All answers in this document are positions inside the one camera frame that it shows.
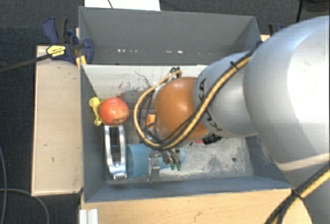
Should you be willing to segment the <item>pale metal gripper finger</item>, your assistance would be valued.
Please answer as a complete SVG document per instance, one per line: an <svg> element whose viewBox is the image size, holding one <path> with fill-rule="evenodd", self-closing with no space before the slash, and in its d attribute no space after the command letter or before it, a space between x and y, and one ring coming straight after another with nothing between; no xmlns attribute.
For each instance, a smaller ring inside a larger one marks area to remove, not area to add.
<svg viewBox="0 0 330 224"><path fill-rule="evenodd" d="M159 181L159 172L160 172L160 166L158 165L158 159L156 157L150 157L149 172L148 172L150 183Z"/></svg>

